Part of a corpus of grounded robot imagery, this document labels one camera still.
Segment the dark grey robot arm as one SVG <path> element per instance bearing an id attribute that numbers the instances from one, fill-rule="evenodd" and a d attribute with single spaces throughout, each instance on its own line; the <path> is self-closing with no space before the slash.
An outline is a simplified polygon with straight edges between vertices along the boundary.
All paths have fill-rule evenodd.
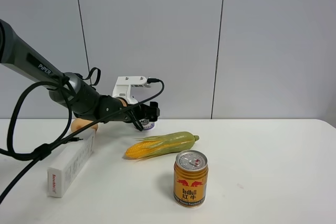
<path id="1" fill-rule="evenodd" d="M 112 95 L 102 95 L 76 73 L 61 72 L 23 41 L 10 24 L 1 21 L 1 64 L 22 76 L 41 83 L 56 103 L 69 105 L 75 117 L 89 121 L 157 121 L 160 109 L 148 98 L 142 102 L 131 97 L 132 87 L 148 87 L 156 78 L 118 77 Z"/>

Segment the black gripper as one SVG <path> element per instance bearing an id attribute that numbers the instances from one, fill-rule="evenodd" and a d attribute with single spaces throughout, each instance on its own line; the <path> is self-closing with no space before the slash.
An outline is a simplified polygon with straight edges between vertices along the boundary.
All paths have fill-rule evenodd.
<path id="1" fill-rule="evenodd" d="M 160 116 L 159 104 L 151 101 L 149 105 L 142 104 L 126 111 L 125 115 L 125 123 L 133 123 L 136 120 L 140 121 L 143 119 L 149 120 L 150 122 L 156 122 Z"/>

